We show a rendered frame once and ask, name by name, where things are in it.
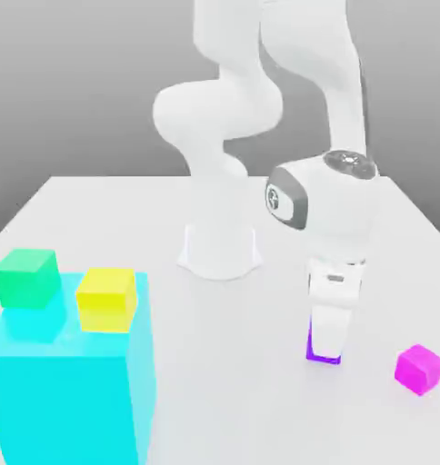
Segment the small magenta cube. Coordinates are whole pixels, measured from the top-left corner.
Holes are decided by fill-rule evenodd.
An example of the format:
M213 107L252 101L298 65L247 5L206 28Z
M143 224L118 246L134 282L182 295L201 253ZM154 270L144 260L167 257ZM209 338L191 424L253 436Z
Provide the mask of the small magenta cube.
M421 344L399 354L395 379L408 390L423 396L440 381L440 356Z

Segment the large cyan box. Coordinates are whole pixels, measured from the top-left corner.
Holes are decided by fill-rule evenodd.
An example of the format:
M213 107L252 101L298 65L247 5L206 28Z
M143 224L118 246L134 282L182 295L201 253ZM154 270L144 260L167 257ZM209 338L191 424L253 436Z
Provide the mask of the large cyan box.
M156 380L147 275L129 332L82 331L64 273L43 310L0 314L0 448L6 465L145 465Z

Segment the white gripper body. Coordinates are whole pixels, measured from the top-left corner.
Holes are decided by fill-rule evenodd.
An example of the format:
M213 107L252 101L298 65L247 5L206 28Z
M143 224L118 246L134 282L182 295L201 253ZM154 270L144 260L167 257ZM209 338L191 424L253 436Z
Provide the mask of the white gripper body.
M308 296L312 302L353 308L359 303L364 263L331 263L312 258L307 264Z

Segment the small purple cube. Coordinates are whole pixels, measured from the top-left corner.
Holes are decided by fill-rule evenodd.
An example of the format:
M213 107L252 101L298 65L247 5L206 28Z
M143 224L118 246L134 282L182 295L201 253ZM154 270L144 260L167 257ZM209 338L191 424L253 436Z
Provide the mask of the small purple cube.
M341 363L341 357L337 358L328 358L324 356L315 355L312 345L312 321L309 321L309 329L307 335L307 344L306 344L306 356L309 361L317 361L326 364L339 365Z

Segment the small yellow cube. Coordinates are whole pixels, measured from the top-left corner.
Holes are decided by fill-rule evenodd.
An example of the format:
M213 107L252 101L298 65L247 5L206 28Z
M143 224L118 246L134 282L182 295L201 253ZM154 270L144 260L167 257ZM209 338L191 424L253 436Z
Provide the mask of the small yellow cube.
M75 297L82 331L128 333L137 306L135 272L89 268Z

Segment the small green cube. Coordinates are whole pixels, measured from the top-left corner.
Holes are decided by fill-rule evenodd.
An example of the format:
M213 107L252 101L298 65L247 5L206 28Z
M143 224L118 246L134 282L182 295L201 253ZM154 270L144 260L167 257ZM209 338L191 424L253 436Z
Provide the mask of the small green cube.
M61 286L54 250L14 248L0 262L5 309L44 309Z

